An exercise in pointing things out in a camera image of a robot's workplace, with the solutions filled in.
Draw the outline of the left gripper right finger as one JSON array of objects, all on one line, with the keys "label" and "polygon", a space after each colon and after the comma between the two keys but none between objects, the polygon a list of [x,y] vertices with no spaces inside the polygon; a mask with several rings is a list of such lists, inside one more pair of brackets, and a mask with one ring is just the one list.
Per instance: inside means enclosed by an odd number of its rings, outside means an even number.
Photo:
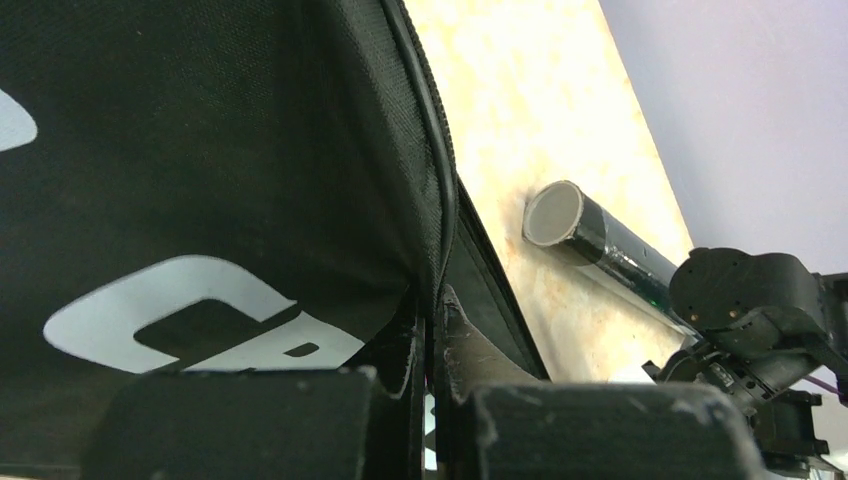
[{"label": "left gripper right finger", "polygon": [[506,357],[451,288],[433,324],[436,458],[447,479],[763,479],[743,415],[688,383],[558,384]]}]

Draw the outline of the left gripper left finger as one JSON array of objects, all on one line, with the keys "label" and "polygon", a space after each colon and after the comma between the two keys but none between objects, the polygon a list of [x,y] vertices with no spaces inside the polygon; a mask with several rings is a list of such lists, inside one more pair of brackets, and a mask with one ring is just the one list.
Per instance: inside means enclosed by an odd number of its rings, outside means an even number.
[{"label": "left gripper left finger", "polygon": [[413,294],[339,369],[155,373],[113,399],[86,479],[419,479],[424,322]]}]

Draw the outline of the black shuttlecock tube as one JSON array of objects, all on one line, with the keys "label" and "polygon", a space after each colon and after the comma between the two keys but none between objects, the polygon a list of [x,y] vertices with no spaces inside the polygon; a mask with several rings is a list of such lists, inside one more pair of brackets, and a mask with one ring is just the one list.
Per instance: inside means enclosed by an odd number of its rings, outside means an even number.
[{"label": "black shuttlecock tube", "polygon": [[671,306],[669,285],[677,266],[577,184],[556,181],[530,199],[522,236],[676,332],[700,337]]}]

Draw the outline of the black racket bag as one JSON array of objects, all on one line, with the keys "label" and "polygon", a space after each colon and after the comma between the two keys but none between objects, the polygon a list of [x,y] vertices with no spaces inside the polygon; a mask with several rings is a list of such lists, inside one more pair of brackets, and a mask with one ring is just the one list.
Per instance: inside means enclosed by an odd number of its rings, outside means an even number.
[{"label": "black racket bag", "polygon": [[413,294],[547,372],[401,1],[1,5],[1,474],[155,373],[339,369]]}]

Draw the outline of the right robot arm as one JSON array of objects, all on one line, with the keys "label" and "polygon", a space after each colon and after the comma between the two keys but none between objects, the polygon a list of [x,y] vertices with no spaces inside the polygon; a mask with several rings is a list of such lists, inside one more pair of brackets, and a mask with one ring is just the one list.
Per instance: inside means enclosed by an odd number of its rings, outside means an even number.
[{"label": "right robot arm", "polygon": [[847,403],[846,274],[812,273],[785,253],[697,248],[670,281],[670,304],[694,342],[662,367],[645,363],[653,381],[721,390],[775,474],[846,477],[847,446],[820,438],[815,427],[822,395],[794,387],[825,367],[838,401]]}]

